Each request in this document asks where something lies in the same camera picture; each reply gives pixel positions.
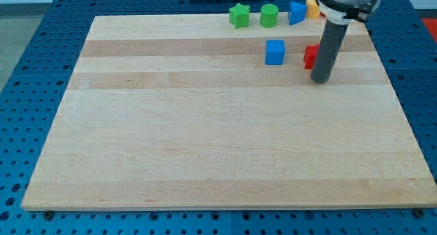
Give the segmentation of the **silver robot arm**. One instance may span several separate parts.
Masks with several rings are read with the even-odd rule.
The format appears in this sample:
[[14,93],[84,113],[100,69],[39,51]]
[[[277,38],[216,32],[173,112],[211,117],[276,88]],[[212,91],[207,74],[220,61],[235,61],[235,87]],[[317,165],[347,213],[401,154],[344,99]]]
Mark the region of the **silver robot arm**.
[[365,23],[378,9],[381,0],[316,0],[319,11],[336,25],[348,25],[352,20]]

